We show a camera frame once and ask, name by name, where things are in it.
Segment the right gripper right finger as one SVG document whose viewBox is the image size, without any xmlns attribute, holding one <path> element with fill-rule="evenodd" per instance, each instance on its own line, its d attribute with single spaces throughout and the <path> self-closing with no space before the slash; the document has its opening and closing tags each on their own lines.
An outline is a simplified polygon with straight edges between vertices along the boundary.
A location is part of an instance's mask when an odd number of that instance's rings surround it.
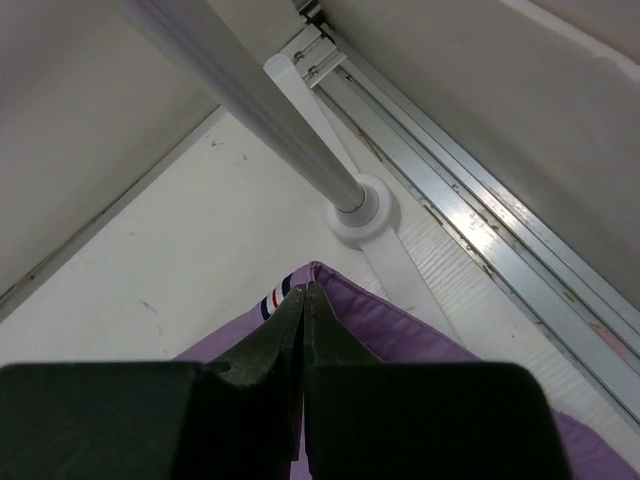
<svg viewBox="0 0 640 480">
<path fill-rule="evenodd" d="M 307 287 L 303 314 L 305 453 L 314 479 L 343 479 L 362 430 L 355 375 L 379 365 L 336 315 L 324 287 Z"/>
</svg>

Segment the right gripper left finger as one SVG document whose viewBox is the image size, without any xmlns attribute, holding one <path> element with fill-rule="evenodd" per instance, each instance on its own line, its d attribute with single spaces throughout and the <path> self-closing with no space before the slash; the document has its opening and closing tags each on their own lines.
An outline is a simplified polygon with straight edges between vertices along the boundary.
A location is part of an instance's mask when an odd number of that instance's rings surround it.
<svg viewBox="0 0 640 480">
<path fill-rule="evenodd" d="M 305 288 L 294 287 L 273 315 L 214 360 L 232 425 L 286 460 L 299 457 Z"/>
</svg>

